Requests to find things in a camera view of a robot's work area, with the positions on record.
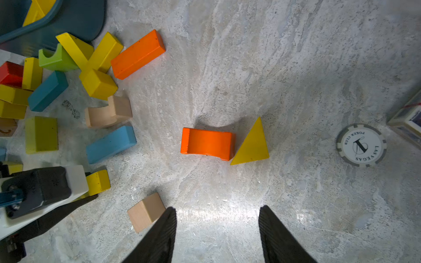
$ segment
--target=poker chip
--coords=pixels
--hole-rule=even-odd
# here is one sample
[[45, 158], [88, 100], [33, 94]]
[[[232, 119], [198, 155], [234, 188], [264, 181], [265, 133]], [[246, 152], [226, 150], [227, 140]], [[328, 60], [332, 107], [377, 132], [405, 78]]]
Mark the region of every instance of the poker chip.
[[386, 154], [386, 140], [375, 128], [367, 124], [352, 124], [341, 131], [336, 149], [347, 163], [358, 167], [370, 167], [381, 161]]

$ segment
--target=orange arch block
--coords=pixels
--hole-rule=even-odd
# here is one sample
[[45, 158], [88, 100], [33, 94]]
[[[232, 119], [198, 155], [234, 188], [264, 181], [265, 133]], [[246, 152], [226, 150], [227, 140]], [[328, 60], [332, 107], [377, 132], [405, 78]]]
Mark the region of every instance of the orange arch block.
[[234, 157], [235, 133], [183, 128], [182, 154], [203, 154], [229, 161]]

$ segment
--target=green arch block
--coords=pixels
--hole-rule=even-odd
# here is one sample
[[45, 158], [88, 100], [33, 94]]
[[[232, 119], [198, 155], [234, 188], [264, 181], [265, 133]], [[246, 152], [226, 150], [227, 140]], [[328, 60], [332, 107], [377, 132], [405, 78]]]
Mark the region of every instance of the green arch block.
[[40, 49], [38, 57], [40, 67], [44, 69], [67, 72], [79, 68], [60, 43], [57, 44], [56, 52]]

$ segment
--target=green block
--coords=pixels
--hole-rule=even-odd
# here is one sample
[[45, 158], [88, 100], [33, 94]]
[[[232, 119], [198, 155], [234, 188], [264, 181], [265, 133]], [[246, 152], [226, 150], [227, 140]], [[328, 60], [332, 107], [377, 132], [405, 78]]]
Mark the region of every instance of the green block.
[[79, 68], [60, 43], [57, 44], [56, 52], [40, 49], [38, 57], [40, 67], [44, 69], [67, 72]]
[[36, 154], [43, 151], [57, 151], [57, 119], [34, 116], [25, 120], [26, 153]]

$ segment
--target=teal block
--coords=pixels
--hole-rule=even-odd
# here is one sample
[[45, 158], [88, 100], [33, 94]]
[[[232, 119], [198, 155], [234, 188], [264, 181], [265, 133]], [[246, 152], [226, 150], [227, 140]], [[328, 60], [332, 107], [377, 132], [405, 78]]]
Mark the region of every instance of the teal block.
[[42, 112], [53, 102], [67, 87], [66, 75], [54, 71], [38, 88], [29, 96], [29, 108], [33, 112]]

